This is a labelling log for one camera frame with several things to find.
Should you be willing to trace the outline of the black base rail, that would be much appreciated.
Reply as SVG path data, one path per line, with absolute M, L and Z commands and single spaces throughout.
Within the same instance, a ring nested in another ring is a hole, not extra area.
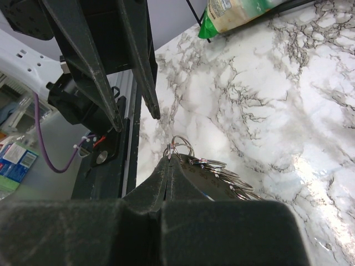
M 121 198 L 136 186 L 141 90 L 130 70 L 109 75 L 109 82 L 124 114 L 123 129 L 112 130 L 87 145 L 91 153 L 81 162 L 73 199 Z

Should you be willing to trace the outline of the metal disc with keyrings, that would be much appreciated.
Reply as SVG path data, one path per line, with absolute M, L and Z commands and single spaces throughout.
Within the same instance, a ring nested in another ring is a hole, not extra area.
M 215 201 L 262 201 L 254 188 L 241 177 L 226 168 L 227 164 L 206 158 L 198 158 L 191 143 L 176 135 L 163 153 L 169 159 L 174 156 L 179 160 L 186 178 L 200 191 Z

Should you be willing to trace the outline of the blue box beyond table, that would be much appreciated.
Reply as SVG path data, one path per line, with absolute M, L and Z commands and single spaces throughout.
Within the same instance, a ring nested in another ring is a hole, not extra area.
M 17 144 L 8 143 L 1 150 L 1 176 L 21 183 L 38 155 Z

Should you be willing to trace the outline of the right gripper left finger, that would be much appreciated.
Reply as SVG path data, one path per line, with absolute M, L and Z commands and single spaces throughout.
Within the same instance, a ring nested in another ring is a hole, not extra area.
M 1 204 L 2 265 L 164 265 L 161 204 L 170 163 L 121 199 Z

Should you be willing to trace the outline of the blue key tag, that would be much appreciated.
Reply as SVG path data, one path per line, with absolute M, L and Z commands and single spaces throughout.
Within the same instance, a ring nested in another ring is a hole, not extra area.
M 205 194 L 204 192 L 202 192 L 202 194 L 210 201 L 215 201 L 213 198 L 211 198 L 209 195 Z

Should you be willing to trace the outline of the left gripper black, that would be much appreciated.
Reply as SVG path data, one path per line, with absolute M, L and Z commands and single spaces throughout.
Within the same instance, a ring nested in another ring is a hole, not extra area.
M 123 122 L 106 74 L 131 69 L 152 118 L 160 119 L 147 1 L 1 1 L 1 12 L 18 33 L 56 39 L 77 88 L 117 132 Z

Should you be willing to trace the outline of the white green package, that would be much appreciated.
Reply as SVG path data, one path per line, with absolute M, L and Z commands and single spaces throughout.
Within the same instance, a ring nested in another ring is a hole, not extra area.
M 209 0 L 198 37 L 213 38 L 244 25 L 283 3 L 281 0 Z

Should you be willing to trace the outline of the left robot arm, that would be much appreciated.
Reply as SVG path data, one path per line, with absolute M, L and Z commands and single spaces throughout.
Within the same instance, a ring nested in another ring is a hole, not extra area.
M 160 118 L 155 60 L 146 1 L 2 1 L 18 33 L 55 39 L 63 60 L 44 82 L 48 102 L 71 124 L 98 135 L 123 129 L 108 75 L 130 70 L 151 116 Z

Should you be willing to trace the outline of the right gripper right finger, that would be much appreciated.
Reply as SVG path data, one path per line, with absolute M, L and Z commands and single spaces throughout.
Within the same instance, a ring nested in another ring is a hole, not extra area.
M 163 206 L 164 265 L 309 265 L 297 222 L 276 201 L 174 197 Z

